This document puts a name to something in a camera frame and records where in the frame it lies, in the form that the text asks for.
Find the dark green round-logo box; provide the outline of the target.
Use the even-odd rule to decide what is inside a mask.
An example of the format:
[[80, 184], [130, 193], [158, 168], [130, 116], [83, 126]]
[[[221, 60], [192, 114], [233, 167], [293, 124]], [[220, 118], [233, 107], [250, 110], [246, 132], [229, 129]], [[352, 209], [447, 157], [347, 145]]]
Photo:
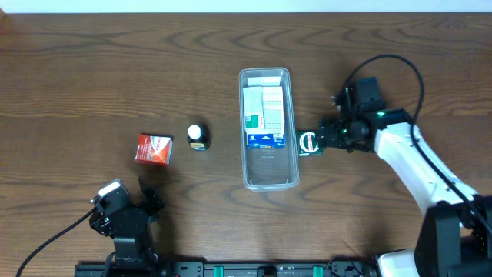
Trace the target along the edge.
[[316, 131], [298, 131], [297, 146], [300, 157], [321, 156], [323, 154], [323, 149], [317, 141]]

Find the white green medicine box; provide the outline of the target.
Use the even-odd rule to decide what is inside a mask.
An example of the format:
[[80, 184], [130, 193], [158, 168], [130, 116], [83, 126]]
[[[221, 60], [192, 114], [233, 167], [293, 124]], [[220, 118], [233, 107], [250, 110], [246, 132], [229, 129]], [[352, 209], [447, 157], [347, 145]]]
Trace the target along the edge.
[[263, 88], [243, 89], [244, 124], [247, 133], [259, 134], [264, 131]]

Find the blue white medicine box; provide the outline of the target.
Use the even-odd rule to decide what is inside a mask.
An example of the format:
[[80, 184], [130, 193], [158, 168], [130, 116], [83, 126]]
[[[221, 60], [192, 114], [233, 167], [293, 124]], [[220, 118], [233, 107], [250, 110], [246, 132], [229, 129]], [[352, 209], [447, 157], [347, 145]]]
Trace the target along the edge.
[[283, 148], [285, 146], [283, 88], [263, 88], [264, 131], [246, 133], [248, 148]]

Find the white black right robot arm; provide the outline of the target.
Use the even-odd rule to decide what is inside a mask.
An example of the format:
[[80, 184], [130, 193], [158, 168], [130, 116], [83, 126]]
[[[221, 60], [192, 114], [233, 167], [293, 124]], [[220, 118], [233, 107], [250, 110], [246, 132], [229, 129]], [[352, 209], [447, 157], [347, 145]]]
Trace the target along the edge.
[[323, 119], [322, 148], [374, 152], [397, 174], [422, 214], [414, 249], [376, 258], [378, 276], [489, 276], [491, 198], [463, 183], [402, 108]]

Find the clear plastic container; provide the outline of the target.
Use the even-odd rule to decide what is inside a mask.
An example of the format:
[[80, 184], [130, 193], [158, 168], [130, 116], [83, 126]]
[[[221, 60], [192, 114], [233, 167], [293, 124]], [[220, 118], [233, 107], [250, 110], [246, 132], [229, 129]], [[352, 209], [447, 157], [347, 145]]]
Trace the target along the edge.
[[[284, 92], [285, 146], [283, 148], [248, 148], [244, 129], [243, 89], [250, 77], [281, 77]], [[295, 187], [300, 180], [291, 77], [286, 68], [246, 68], [239, 73], [239, 106], [244, 186], [251, 191], [280, 191]]]

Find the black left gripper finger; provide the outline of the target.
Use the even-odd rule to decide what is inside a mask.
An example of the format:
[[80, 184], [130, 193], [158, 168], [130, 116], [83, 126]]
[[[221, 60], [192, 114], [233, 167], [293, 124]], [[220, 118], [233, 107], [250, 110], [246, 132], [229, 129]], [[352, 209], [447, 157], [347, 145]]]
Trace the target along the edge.
[[111, 220], [103, 213], [95, 211], [90, 217], [90, 227], [101, 235], [113, 235]]
[[148, 215], [156, 215], [165, 207], [164, 201], [154, 190], [154, 188], [147, 184], [142, 177], [138, 178], [138, 183], [143, 195], [140, 206], [147, 212]]

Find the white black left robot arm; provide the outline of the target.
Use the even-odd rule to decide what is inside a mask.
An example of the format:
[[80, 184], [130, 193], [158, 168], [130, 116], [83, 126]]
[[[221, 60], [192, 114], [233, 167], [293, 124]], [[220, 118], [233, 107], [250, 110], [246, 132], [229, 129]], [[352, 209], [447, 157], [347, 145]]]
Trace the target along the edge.
[[158, 219], [165, 204], [145, 181], [138, 180], [143, 199], [133, 203], [120, 179], [104, 185], [92, 199], [92, 229], [112, 238], [115, 250], [105, 261], [103, 276], [156, 276], [158, 254], [149, 225]]

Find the red Panadol medicine box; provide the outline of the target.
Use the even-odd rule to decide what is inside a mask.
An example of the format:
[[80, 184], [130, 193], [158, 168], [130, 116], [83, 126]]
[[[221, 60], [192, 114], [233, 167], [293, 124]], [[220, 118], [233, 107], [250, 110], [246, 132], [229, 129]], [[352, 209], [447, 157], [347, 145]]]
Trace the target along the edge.
[[135, 161], [152, 165], [169, 165], [172, 147], [172, 137], [139, 135]]

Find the small dark medicine bottle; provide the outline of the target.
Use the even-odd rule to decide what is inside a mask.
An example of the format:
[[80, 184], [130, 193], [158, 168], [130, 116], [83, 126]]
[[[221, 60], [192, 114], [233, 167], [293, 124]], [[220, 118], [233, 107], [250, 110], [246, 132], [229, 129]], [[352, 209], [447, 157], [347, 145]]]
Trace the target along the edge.
[[188, 144], [195, 151], [206, 151], [210, 147], [210, 135], [205, 125], [188, 127]]

